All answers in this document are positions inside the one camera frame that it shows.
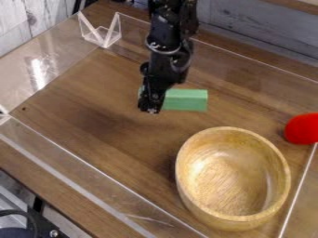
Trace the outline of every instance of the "wooden table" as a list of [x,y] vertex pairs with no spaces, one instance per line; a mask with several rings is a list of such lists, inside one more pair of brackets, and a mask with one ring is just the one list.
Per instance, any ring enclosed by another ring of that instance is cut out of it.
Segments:
[[[100,20],[102,16],[109,18],[114,9],[145,18],[137,10],[114,7],[106,2],[94,4],[85,13],[90,20]],[[208,41],[211,36],[204,33],[199,37]],[[138,54],[134,60],[118,56],[117,48],[112,51],[96,49],[10,115],[208,237],[275,237],[288,203],[273,220],[253,231],[212,230],[191,216],[181,204],[173,162],[182,143],[197,131],[212,126],[241,127],[267,138],[283,152],[291,167],[292,195],[308,146],[289,145],[281,138],[281,131],[293,115],[316,111],[315,78],[308,80],[277,70],[275,67],[285,69],[284,63],[269,67],[216,47],[197,44],[189,76],[180,87],[208,89],[208,111],[161,112],[153,116],[136,109],[141,82],[137,61],[145,57],[146,50],[132,47],[134,40],[128,38],[118,42],[125,47],[121,54]],[[303,75],[308,77],[313,70],[309,68]],[[311,199],[316,163],[308,172]],[[0,142],[0,165],[94,237],[141,237],[3,142]],[[66,168],[58,167],[58,170],[66,176]],[[72,180],[77,182],[82,178],[84,174],[77,174]],[[85,185],[97,193],[94,184]],[[285,237],[311,235],[307,223],[315,218],[303,220],[308,209],[301,201],[299,205],[303,209],[297,209],[291,219]]]

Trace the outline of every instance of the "green block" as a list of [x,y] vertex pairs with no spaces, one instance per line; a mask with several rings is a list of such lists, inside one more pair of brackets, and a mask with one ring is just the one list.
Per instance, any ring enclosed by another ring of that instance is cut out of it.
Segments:
[[207,90],[172,88],[165,94],[162,110],[204,112],[207,99]]

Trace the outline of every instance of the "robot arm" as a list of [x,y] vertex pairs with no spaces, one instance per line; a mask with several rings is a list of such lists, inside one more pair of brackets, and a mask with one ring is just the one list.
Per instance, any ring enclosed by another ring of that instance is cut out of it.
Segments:
[[144,79],[137,101],[142,112],[158,113],[166,90],[185,80],[193,50],[189,37],[199,28],[196,1],[148,0],[150,54],[140,66]]

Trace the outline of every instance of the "bowl rim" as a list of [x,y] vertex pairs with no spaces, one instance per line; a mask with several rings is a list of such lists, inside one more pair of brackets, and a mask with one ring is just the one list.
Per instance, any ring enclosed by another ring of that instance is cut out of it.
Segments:
[[[201,134],[211,132],[211,131],[237,131],[245,134],[249,134],[251,136],[253,136],[256,139],[259,139],[261,142],[264,142],[264,144],[267,144],[267,146],[273,150],[277,158],[279,158],[279,162],[281,163],[281,167],[283,167],[283,175],[285,178],[285,183],[284,183],[284,189],[283,192],[277,198],[277,200],[259,213],[251,214],[251,215],[244,215],[244,216],[237,216],[237,215],[225,215],[220,212],[216,212],[211,209],[208,209],[204,205],[196,203],[193,201],[192,196],[189,195],[188,189],[182,186],[182,183],[180,182],[180,177],[178,177],[178,164],[180,164],[180,151],[182,150],[182,148],[185,147],[185,145]],[[257,133],[237,128],[237,127],[232,127],[232,126],[217,126],[217,127],[211,127],[207,128],[205,130],[197,132],[196,134],[193,134],[185,141],[185,143],[182,144],[178,152],[177,152],[177,156],[176,156],[176,162],[174,162],[174,179],[176,179],[176,183],[177,183],[177,189],[181,190],[185,199],[191,202],[192,205],[195,205],[205,214],[208,214],[209,216],[215,217],[215,218],[220,218],[228,221],[236,221],[236,222],[245,222],[245,221],[251,221],[251,220],[257,220],[257,219],[263,219],[265,217],[268,217],[269,215],[272,215],[279,208],[281,207],[281,205],[284,204],[285,200],[287,200],[287,196],[289,193],[289,189],[291,189],[291,171],[289,171],[289,167],[285,161],[285,158],[281,154],[281,152],[277,150],[277,148],[273,146],[273,144],[264,139],[261,136],[257,135]]]

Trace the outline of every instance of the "red object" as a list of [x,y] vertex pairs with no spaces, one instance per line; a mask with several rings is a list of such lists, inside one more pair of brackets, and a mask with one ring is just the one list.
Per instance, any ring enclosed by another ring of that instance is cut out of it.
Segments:
[[295,116],[285,125],[284,137],[293,144],[318,142],[318,112]]

